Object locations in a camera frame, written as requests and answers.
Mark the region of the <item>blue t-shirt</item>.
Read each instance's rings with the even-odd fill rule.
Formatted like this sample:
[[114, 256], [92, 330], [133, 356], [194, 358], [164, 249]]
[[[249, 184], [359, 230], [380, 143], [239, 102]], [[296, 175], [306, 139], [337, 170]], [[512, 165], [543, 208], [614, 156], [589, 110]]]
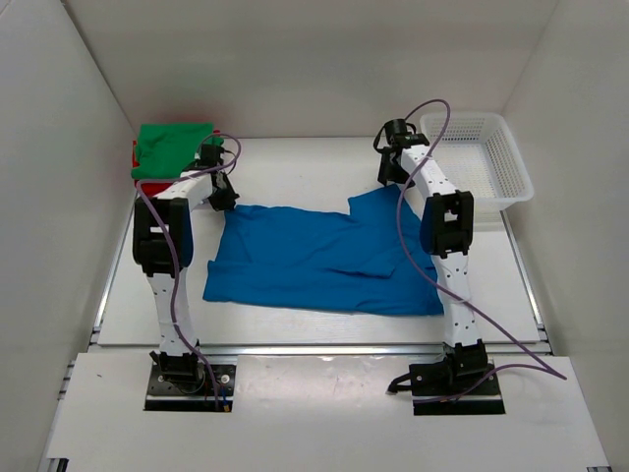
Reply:
[[225, 215], [207, 264], [206, 302], [437, 316], [436, 271], [419, 242], [420, 219], [397, 187], [348, 200], [346, 213], [237, 206]]

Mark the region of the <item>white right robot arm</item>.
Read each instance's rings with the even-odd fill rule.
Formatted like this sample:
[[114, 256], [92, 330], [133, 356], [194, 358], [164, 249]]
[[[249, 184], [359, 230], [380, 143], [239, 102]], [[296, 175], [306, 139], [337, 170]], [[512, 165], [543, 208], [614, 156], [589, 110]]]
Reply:
[[427, 156], [429, 140], [402, 118], [387, 121], [373, 141], [380, 155], [377, 182], [383, 186], [411, 180], [424, 199], [420, 244], [436, 270], [444, 311], [444, 344], [454, 350], [482, 341], [468, 283], [468, 253], [473, 241], [474, 197], [460, 191]]

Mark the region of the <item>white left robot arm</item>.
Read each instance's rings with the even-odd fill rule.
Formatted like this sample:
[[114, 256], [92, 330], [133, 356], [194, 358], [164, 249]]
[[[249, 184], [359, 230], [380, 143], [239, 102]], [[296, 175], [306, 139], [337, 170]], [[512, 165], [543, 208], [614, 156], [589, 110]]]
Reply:
[[178, 177], [136, 183], [132, 252], [154, 297], [160, 343], [153, 357], [178, 359], [170, 376], [184, 391], [200, 388], [205, 379], [186, 288], [194, 255], [192, 211], [204, 204], [215, 211], [235, 208], [239, 195], [229, 174], [241, 153], [237, 138], [214, 132], [200, 141]]

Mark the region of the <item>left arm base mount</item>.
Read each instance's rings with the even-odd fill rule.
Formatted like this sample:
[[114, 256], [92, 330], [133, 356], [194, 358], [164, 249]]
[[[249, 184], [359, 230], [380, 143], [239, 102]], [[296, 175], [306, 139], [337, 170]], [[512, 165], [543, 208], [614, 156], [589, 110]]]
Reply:
[[233, 411], [237, 366], [207, 365], [195, 354], [170, 356], [150, 353], [151, 370], [145, 391], [143, 409], [158, 412]]

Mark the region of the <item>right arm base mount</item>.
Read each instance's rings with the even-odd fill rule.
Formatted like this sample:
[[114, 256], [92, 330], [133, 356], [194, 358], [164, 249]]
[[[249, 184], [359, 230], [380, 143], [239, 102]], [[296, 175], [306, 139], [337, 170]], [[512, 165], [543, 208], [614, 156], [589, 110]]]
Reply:
[[493, 369], [482, 341], [446, 345], [439, 360], [411, 364], [386, 392], [409, 391], [416, 416], [502, 415], [506, 410]]

